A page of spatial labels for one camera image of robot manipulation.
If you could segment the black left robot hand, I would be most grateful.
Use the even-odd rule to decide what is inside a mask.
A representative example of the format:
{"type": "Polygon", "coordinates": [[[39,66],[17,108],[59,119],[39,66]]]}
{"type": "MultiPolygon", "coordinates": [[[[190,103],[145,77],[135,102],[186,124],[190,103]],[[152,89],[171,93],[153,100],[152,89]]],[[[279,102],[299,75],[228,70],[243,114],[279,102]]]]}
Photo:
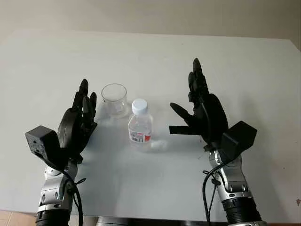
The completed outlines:
{"type": "Polygon", "coordinates": [[[97,95],[88,95],[88,81],[83,79],[76,92],[72,107],[63,115],[58,128],[60,148],[68,159],[81,164],[81,152],[85,149],[97,123],[96,114],[97,95]]]}

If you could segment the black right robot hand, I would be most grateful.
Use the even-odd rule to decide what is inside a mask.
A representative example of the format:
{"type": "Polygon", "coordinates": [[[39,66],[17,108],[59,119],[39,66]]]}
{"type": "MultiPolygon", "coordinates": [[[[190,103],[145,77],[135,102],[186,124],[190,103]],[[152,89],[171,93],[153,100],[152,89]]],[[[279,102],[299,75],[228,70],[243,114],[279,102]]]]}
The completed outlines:
{"type": "Polygon", "coordinates": [[[193,103],[193,114],[176,103],[170,107],[185,121],[187,126],[169,126],[169,133],[175,135],[200,135],[208,145],[219,145],[222,134],[229,126],[218,97],[209,92],[206,78],[198,58],[193,60],[188,76],[188,98],[193,103]]]}

